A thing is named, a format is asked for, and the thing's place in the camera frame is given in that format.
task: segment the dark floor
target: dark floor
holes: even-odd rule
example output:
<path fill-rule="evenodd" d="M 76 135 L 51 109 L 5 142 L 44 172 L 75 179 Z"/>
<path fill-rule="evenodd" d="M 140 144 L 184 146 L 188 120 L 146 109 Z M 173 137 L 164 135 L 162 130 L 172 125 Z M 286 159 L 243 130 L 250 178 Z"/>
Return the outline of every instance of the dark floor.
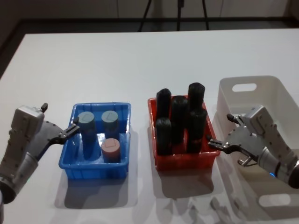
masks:
<path fill-rule="evenodd" d="M 107 33 L 137 32 L 140 26 L 136 21 L 23 21 L 20 22 L 3 46 L 0 46 L 0 78 L 8 66 L 25 34 L 36 33 Z M 283 21 L 211 21 L 210 30 L 228 29 L 270 29 L 299 28 L 295 20 Z M 183 21 L 181 31 L 206 30 L 203 21 Z M 146 22 L 143 32 L 176 31 L 175 20 L 166 22 Z"/>

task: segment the white table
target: white table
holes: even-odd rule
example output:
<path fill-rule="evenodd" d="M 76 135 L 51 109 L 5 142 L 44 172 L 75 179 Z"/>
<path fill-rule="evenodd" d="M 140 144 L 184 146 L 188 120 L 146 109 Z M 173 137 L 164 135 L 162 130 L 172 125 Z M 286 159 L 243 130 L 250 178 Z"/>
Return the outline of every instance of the white table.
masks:
<path fill-rule="evenodd" d="M 26 35 L 0 80 L 1 154 L 20 105 L 49 103 L 46 120 L 65 128 L 75 103 L 129 102 L 129 174 L 124 183 L 68 187 L 58 166 L 62 146 L 54 145 L 15 201 L 5 205 L 4 223 L 298 223 L 292 216 L 280 219 L 284 215 L 272 222 L 271 214 L 242 220 L 220 175 L 226 172 L 223 154 L 212 175 L 159 174 L 149 147 L 147 108 L 147 99 L 162 88 L 182 95 L 190 83 L 201 82 L 213 120 L 219 81 L 251 75 L 277 76 L 299 103 L 298 40 L 299 29 Z"/>

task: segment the blue plastic bin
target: blue plastic bin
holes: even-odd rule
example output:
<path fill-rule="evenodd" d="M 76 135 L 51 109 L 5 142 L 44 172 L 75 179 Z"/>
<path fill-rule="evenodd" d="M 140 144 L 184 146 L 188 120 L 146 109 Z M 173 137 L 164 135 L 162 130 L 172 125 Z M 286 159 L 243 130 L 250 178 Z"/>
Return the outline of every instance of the blue plastic bin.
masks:
<path fill-rule="evenodd" d="M 63 146 L 59 166 L 64 169 L 69 179 L 123 179 L 126 178 L 129 164 L 130 149 L 130 116 L 131 104 L 129 103 L 89 103 L 76 104 L 71 113 L 69 125 L 81 112 L 90 111 L 95 116 L 97 136 L 101 145 L 105 140 L 101 116 L 105 111 L 115 111 L 119 117 L 121 146 L 121 160 L 118 163 L 105 163 L 103 154 L 96 160 L 85 160 L 83 156 L 82 136 L 76 134 Z"/>

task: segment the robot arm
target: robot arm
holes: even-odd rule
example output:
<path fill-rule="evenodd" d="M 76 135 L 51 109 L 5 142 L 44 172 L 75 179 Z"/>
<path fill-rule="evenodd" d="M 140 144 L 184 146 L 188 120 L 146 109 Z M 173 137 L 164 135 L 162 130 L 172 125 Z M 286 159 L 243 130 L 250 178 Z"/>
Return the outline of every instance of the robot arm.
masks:
<path fill-rule="evenodd" d="M 79 130 L 78 119 L 65 130 L 44 121 L 47 108 L 47 104 L 41 109 L 21 106 L 14 113 L 7 149 L 0 164 L 0 191 L 4 204 L 15 199 L 51 145 L 64 144 Z"/>
<path fill-rule="evenodd" d="M 254 160 L 278 179 L 299 189 L 298 157 L 281 137 L 265 107 L 256 106 L 244 116 L 228 114 L 228 120 L 239 126 L 223 142 L 210 140 L 210 146 L 227 154 L 239 151 L 247 156 L 245 161 L 238 161 L 240 165 L 250 166 L 249 162 Z"/>

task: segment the blue cylinder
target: blue cylinder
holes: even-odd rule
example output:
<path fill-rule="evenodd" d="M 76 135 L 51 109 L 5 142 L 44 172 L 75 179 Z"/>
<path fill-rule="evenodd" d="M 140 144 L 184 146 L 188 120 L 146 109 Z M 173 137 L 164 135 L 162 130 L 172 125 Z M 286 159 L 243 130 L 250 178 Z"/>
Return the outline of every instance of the blue cylinder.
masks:
<path fill-rule="evenodd" d="M 78 117 L 78 126 L 80 127 L 82 135 L 84 158 L 86 160 L 96 160 L 101 155 L 101 148 L 98 141 L 94 114 L 86 111 L 80 113 Z"/>
<path fill-rule="evenodd" d="M 119 139 L 118 114 L 115 111 L 106 111 L 102 114 L 102 124 L 105 130 L 105 139 Z"/>

